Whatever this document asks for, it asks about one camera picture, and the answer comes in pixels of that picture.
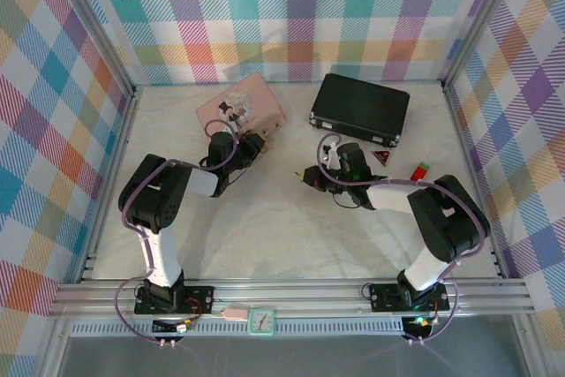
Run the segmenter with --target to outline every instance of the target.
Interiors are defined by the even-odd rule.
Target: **teal clock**
[[[266,308],[250,310],[247,330],[251,336],[272,336],[275,333],[275,310]]]

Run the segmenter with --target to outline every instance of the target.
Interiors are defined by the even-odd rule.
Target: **white floor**
[[[374,173],[409,178],[424,161],[428,179],[455,175],[472,192],[463,155],[437,84],[404,83],[411,102],[403,137],[385,168],[362,142]],[[175,221],[178,259],[187,278],[396,277],[424,245],[411,215],[339,208],[328,193],[301,183],[295,172],[315,164],[325,134],[307,123],[319,84],[271,85],[289,123],[267,140],[270,150],[219,199],[187,193]],[[145,272],[137,236],[119,220],[117,196],[148,154],[196,163],[207,138],[195,110],[226,86],[148,87],[117,179],[94,278]],[[343,196],[341,202],[349,199]],[[490,244],[464,262],[457,277],[496,276]]]

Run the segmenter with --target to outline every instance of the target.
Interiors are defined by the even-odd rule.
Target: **purple cable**
[[[422,181],[422,180],[411,181],[411,180],[400,180],[400,179],[349,182],[349,181],[341,181],[341,180],[338,180],[337,178],[333,178],[332,176],[330,176],[329,173],[322,166],[321,159],[320,159],[320,151],[324,146],[324,142],[330,137],[337,137],[337,144],[342,142],[342,136],[340,136],[339,134],[337,134],[335,132],[331,132],[331,133],[328,133],[324,137],[321,138],[320,143],[318,144],[318,149],[316,150],[316,160],[318,162],[318,167],[320,168],[320,171],[322,172],[322,174],[324,176],[326,176],[326,178],[328,178],[330,181],[333,181],[334,183],[336,183],[338,185],[349,185],[349,186],[351,186],[351,185],[414,185],[414,186],[418,186],[418,187],[420,187],[420,186],[421,187],[431,187],[431,188],[437,190],[438,192],[445,194],[450,199],[452,199],[465,212],[465,214],[467,214],[469,216],[469,218],[473,221],[473,224],[477,228],[477,232],[478,232],[478,236],[479,236],[478,247],[471,252],[464,253],[463,255],[461,255],[459,257],[459,260],[463,259],[463,258],[470,258],[472,256],[475,256],[483,249],[483,247],[485,246],[486,233],[485,233],[485,230],[483,229],[483,226],[481,225],[480,221],[478,220],[477,216],[473,213],[473,211],[471,211],[471,209],[467,205],[465,205],[465,203],[458,196],[456,196],[455,194],[450,192],[448,189],[441,187],[440,185],[437,185],[436,183],[431,183],[431,182]],[[445,277],[445,275],[447,275],[451,271],[453,266],[454,266],[453,263],[449,264],[449,266],[443,271],[443,273],[441,273],[438,280],[443,279]],[[451,284],[453,284],[453,287],[455,289],[456,300],[454,302],[453,308],[451,309],[451,313],[448,316],[448,320],[445,323],[445,325],[440,329],[440,331],[438,331],[434,335],[428,336],[426,339],[423,339],[423,340],[432,340],[435,337],[439,336],[441,333],[443,333],[445,331],[445,329],[448,327],[449,323],[453,320],[453,316],[455,315],[455,312],[456,312],[456,309],[457,309],[457,304],[458,304],[458,301],[459,301],[459,290],[457,288],[457,283],[455,281],[449,280],[449,282]]]
[[[206,125],[204,126],[204,133],[208,136],[208,137],[212,137],[211,134],[208,132],[208,127],[213,124],[213,123],[222,123],[224,125],[227,126],[227,128],[230,129],[230,133],[231,136],[233,137],[234,140],[234,144],[233,144],[233,148],[231,149],[230,154],[228,155],[228,157],[220,162],[219,164],[213,166],[213,167],[200,167],[198,165],[193,165],[189,162],[184,162],[184,161],[180,161],[178,159],[169,159],[168,161],[165,161],[164,163],[162,163],[161,165],[159,165],[151,174],[149,174],[147,176],[147,178],[145,180],[143,180],[141,182],[140,185],[138,185],[135,190],[132,192],[132,194],[130,195],[130,197],[128,198],[128,200],[125,202],[124,204],[124,208],[122,209],[122,224],[125,226],[126,229],[129,229],[135,233],[137,233],[137,235],[143,240],[143,243],[145,245],[145,250],[147,252],[147,262],[149,264],[149,271],[147,271],[144,275],[138,275],[132,278],[129,278],[127,280],[125,280],[123,283],[121,283],[117,290],[116,293],[114,294],[114,309],[116,310],[116,314],[117,317],[119,318],[120,321],[122,321],[122,323],[127,327],[128,330],[130,330],[134,335],[141,337],[144,340],[147,340],[148,342],[151,343],[156,343],[156,344],[161,344],[160,342],[156,341],[154,338],[146,336],[141,334],[138,330],[136,330],[129,322],[127,322],[127,320],[124,318],[124,316],[122,315],[122,313],[120,312],[119,306],[118,306],[118,298],[120,295],[120,292],[122,291],[122,289],[129,283],[138,281],[138,280],[145,280],[146,278],[149,278],[149,276],[151,276],[151,274],[153,274],[153,270],[154,270],[154,260],[153,260],[153,254],[151,253],[151,246],[147,240],[147,235],[145,233],[145,231],[138,229],[137,227],[129,224],[127,222],[127,211],[130,209],[130,207],[132,206],[133,201],[135,200],[135,198],[137,198],[137,196],[141,193],[141,191],[149,184],[151,183],[151,180],[153,180],[161,171],[163,171],[166,167],[168,167],[169,165],[175,165],[175,164],[183,164],[183,165],[187,165],[190,166],[192,168],[196,168],[199,170],[204,170],[204,171],[213,171],[213,170],[218,170],[219,168],[223,167],[226,163],[228,163],[229,161],[231,161],[231,158],[234,157],[234,155],[236,154],[237,151],[237,136],[236,134],[233,132],[232,128],[230,127],[230,125],[228,123],[226,123],[225,121],[222,121],[221,119],[211,119],[210,121],[208,121],[206,123]]]

